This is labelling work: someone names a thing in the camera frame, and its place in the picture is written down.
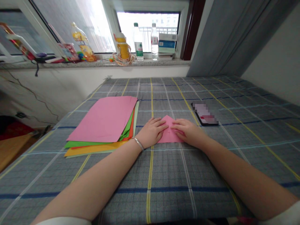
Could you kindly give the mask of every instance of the hand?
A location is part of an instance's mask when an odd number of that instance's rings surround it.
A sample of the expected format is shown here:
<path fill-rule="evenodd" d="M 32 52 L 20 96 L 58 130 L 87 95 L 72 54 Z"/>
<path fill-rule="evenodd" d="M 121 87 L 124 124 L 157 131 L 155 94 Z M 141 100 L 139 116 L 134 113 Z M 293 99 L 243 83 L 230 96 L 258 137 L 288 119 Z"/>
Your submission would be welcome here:
<path fill-rule="evenodd" d="M 153 146 L 162 138 L 163 131 L 169 127 L 163 125 L 165 122 L 161 118 L 152 117 L 135 137 L 144 148 Z"/>
<path fill-rule="evenodd" d="M 177 129 L 182 131 L 184 135 L 179 132 L 175 134 L 184 142 L 192 145 L 196 148 L 201 148 L 201 142 L 203 140 L 209 139 L 209 137 L 195 124 L 186 119 L 177 119 L 173 121 L 174 126 L 171 129 Z"/>

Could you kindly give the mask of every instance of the silver bangle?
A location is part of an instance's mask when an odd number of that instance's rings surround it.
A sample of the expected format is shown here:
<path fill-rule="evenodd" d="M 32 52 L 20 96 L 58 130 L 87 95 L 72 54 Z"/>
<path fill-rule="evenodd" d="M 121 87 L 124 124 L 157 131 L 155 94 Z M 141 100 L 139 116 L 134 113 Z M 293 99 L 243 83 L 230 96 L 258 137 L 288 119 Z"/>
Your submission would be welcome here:
<path fill-rule="evenodd" d="M 141 147 L 142 151 L 144 150 L 142 144 L 140 143 L 140 141 L 138 139 L 136 139 L 135 137 L 133 137 L 133 139 L 138 143 L 138 145 Z"/>

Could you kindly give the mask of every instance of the phone screen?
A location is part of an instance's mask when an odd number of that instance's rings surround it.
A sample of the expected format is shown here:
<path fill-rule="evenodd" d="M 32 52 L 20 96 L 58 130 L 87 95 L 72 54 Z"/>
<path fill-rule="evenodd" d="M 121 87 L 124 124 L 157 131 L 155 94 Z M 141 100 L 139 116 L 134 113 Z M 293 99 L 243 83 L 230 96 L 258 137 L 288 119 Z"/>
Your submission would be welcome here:
<path fill-rule="evenodd" d="M 206 125 L 218 125 L 219 121 L 216 117 L 210 112 L 209 108 L 204 102 L 192 103 L 193 110 L 195 111 L 200 123 L 203 126 Z"/>

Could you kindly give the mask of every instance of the mattress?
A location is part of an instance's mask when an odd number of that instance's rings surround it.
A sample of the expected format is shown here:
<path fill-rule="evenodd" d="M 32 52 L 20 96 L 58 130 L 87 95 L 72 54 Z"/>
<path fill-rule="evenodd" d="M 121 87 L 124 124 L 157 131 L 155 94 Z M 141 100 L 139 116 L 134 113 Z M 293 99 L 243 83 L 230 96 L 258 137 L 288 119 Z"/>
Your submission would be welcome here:
<path fill-rule="evenodd" d="M 152 115 L 199 124 L 191 103 L 206 101 L 219 126 L 200 128 L 300 197 L 298 106 L 237 77 L 109 79 L 0 174 L 2 224 L 29 224 L 109 154 L 66 159 L 64 145 L 98 99 L 122 94 L 140 101 L 137 132 Z M 145 224 L 237 215 L 252 216 L 203 152 L 186 143 L 159 143 L 141 153 L 97 220 Z"/>

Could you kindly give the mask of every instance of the yellow paper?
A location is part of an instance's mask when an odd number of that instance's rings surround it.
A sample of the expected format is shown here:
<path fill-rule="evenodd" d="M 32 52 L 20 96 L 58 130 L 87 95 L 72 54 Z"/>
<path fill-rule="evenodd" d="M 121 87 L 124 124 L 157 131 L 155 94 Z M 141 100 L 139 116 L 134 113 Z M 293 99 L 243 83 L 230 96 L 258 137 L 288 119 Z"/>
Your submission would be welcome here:
<path fill-rule="evenodd" d="M 78 156 L 85 156 L 85 155 L 92 155 L 92 154 L 111 153 L 114 150 L 115 149 L 113 149 L 113 150 L 107 150 L 107 151 L 100 151 L 100 152 L 92 152 L 92 153 L 80 154 L 80 155 L 74 155 L 74 156 L 67 156 L 66 158 L 74 158 L 74 157 L 78 157 Z"/>
<path fill-rule="evenodd" d="M 78 148 L 78 149 L 74 149 L 74 150 L 69 148 L 69 150 L 65 154 L 65 157 L 114 150 L 114 149 L 117 149 L 118 147 L 122 146 L 126 142 L 128 142 L 128 141 L 114 142 L 114 143 L 106 144 L 106 145 L 92 145 L 92 146 L 87 146 L 87 147 Z"/>

